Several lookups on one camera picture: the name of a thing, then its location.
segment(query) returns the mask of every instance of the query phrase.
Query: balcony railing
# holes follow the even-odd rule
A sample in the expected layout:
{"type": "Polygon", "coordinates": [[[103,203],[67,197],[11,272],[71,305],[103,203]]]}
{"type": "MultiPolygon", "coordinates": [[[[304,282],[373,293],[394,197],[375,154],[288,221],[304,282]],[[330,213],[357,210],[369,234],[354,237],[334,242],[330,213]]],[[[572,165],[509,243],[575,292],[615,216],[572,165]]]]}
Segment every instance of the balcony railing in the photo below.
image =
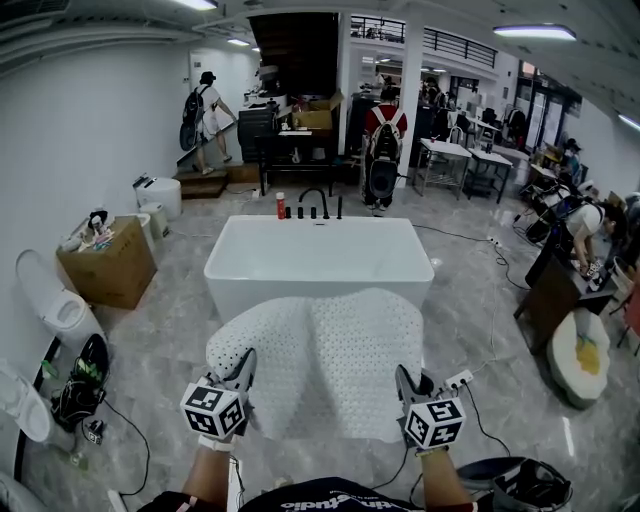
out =
{"type": "MultiPolygon", "coordinates": [[[[402,21],[351,16],[351,37],[404,44],[405,33],[405,23],[402,21]]],[[[449,53],[490,68],[494,68],[496,64],[497,52],[493,48],[439,30],[425,28],[422,46],[427,50],[449,53]]]]}

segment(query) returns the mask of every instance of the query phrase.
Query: stair step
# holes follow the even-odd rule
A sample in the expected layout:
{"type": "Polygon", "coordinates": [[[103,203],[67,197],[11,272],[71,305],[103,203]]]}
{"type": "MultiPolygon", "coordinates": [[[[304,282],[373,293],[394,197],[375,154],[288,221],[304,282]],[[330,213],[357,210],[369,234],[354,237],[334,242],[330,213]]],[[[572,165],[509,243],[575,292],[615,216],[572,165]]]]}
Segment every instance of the stair step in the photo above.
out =
{"type": "Polygon", "coordinates": [[[220,170],[203,176],[199,172],[185,172],[176,174],[174,179],[182,184],[182,199],[216,198],[229,183],[229,173],[220,170]]]}

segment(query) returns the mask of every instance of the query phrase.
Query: ceiling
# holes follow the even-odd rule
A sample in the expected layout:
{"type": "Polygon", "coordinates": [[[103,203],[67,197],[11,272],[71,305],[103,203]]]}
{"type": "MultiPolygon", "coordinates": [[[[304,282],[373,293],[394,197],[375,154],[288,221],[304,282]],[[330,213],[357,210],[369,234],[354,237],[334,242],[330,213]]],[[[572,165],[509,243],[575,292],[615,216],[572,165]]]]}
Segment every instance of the ceiling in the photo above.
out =
{"type": "Polygon", "coordinates": [[[199,12],[172,0],[0,0],[3,33],[19,23],[52,19],[41,30],[126,24],[192,37],[251,39],[247,18],[292,11],[352,11],[396,19],[422,15],[430,27],[460,34],[539,67],[613,114],[640,120],[640,1],[638,0],[219,0],[199,12]],[[505,40],[497,25],[560,23],[577,42],[505,40]]]}

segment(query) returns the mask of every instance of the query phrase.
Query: black backpack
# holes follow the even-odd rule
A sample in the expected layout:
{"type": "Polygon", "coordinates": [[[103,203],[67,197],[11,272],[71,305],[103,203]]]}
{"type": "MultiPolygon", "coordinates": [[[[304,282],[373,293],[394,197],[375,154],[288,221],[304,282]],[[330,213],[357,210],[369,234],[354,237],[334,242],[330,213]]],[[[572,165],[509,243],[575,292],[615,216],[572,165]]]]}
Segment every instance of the black backpack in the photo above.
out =
{"type": "Polygon", "coordinates": [[[202,94],[209,87],[211,86],[207,85],[200,92],[198,92],[198,87],[196,87],[193,92],[189,94],[187,101],[184,102],[184,110],[182,111],[182,122],[184,124],[196,124],[202,119],[202,116],[204,115],[202,94]]]}

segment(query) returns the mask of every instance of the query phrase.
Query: staircase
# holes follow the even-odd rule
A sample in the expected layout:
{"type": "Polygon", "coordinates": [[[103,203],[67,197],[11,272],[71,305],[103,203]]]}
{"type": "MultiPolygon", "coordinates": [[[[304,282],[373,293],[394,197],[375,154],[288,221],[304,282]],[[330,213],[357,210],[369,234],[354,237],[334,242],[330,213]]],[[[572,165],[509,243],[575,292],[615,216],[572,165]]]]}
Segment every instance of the staircase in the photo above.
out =
{"type": "Polygon", "coordinates": [[[292,96],[336,91],[338,15],[287,13],[250,18],[262,62],[279,68],[280,84],[292,96]]]}

